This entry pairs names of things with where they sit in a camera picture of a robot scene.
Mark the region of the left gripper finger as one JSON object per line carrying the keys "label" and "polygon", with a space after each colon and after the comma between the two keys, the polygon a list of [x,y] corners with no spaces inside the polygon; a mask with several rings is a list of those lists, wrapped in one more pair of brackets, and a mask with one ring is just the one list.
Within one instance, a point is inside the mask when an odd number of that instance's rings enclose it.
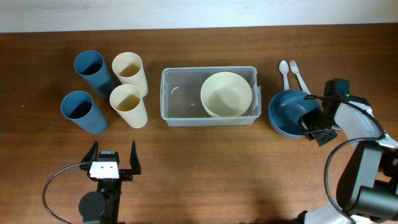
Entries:
{"label": "left gripper finger", "polygon": [[130,155],[130,160],[129,163],[131,165],[131,171],[133,175],[141,175],[141,164],[139,162],[139,158],[137,156],[137,150],[136,150],[136,142],[132,142],[131,146],[131,155]]}
{"label": "left gripper finger", "polygon": [[80,169],[90,170],[92,162],[96,161],[98,157],[98,142],[95,141],[91,149],[86,153],[86,155],[81,160]]}

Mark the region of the blue bowl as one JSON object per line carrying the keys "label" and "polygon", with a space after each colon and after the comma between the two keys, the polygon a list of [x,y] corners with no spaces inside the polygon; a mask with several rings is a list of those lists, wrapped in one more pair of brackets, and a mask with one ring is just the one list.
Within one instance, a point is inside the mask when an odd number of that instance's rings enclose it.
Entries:
{"label": "blue bowl", "polygon": [[301,90],[284,90],[271,99],[269,119],[277,133],[292,139],[304,137],[299,118],[321,108],[316,100],[305,100],[306,96],[307,93]]}

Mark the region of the cream bowl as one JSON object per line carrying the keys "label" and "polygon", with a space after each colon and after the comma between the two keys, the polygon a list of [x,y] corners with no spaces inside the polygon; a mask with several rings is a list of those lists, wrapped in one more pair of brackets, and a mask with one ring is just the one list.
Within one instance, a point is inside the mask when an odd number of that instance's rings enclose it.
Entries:
{"label": "cream bowl", "polygon": [[203,107],[211,117],[238,117],[250,109],[250,106],[247,108],[233,108],[228,105],[211,105],[210,107],[204,105]]}
{"label": "cream bowl", "polygon": [[247,108],[252,103],[249,83],[233,72],[219,72],[207,78],[201,86],[202,105],[228,105],[233,108]]}

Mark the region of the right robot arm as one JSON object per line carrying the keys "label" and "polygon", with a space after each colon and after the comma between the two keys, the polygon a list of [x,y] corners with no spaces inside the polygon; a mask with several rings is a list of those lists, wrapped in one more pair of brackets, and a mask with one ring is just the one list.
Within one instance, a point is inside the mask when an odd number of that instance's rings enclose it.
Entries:
{"label": "right robot arm", "polygon": [[[347,140],[332,150],[324,168],[328,204],[304,211],[294,223],[382,223],[397,221],[397,141],[375,119],[369,102],[349,92],[349,81],[335,78],[325,83],[320,109],[301,116],[306,137],[322,146],[336,138],[340,128]],[[333,156],[352,145],[354,152],[336,188],[330,194],[328,174]]]}

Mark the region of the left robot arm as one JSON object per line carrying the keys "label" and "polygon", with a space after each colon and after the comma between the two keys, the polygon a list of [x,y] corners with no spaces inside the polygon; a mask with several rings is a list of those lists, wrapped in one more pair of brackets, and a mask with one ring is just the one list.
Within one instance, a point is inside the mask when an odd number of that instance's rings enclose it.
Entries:
{"label": "left robot arm", "polygon": [[89,179],[97,183],[97,189],[80,200],[78,211],[83,223],[118,222],[122,183],[131,182],[135,175],[141,174],[135,142],[131,145],[129,164],[130,169],[120,169],[118,152],[99,152],[98,142],[94,142],[80,165]]}

